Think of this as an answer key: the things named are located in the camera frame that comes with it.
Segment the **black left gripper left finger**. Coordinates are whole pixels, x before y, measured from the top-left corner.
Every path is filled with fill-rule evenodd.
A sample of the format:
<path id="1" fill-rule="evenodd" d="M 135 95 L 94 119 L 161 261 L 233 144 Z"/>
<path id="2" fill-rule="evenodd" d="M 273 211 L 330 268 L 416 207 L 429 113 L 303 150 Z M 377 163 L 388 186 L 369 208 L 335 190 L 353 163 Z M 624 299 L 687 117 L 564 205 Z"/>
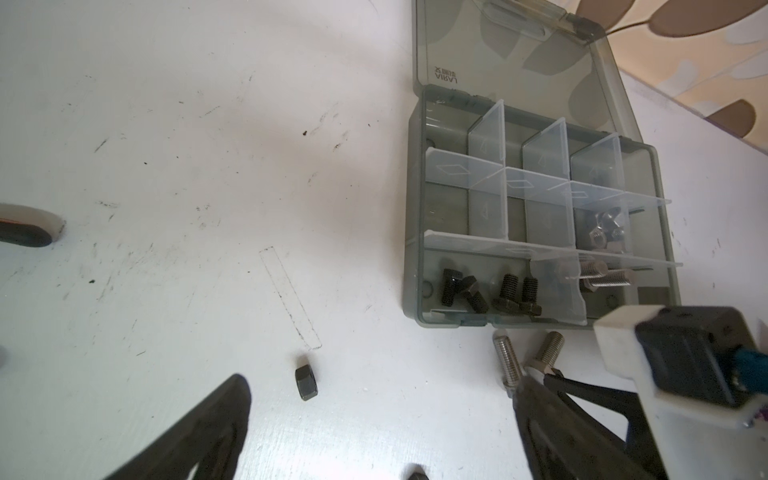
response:
<path id="1" fill-rule="evenodd" d="M 110 479 L 232 479 L 248 432 L 251 392 L 234 374 Z"/>

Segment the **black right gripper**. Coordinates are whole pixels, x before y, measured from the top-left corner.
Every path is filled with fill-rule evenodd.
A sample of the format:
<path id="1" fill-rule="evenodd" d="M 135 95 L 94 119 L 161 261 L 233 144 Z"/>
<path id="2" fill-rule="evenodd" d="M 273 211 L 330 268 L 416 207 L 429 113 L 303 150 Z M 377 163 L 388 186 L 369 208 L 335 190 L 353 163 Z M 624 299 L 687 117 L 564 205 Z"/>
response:
<path id="1" fill-rule="evenodd" d="M 624 306 L 594 331 L 606 368 L 636 393 L 545 374 L 543 385 L 654 479 L 767 476 L 767 356 L 733 307 Z M 623 416 L 614 434 L 574 401 Z"/>

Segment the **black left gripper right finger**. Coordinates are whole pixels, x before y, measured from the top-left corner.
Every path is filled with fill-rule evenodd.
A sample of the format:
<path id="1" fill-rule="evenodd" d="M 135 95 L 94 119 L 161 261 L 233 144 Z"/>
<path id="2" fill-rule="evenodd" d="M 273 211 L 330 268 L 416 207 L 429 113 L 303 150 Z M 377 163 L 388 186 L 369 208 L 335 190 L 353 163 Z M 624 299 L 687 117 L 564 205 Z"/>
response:
<path id="1" fill-rule="evenodd" d="M 520 380 L 514 410 L 534 479 L 650 479 L 652 475 L 536 380 Z"/>

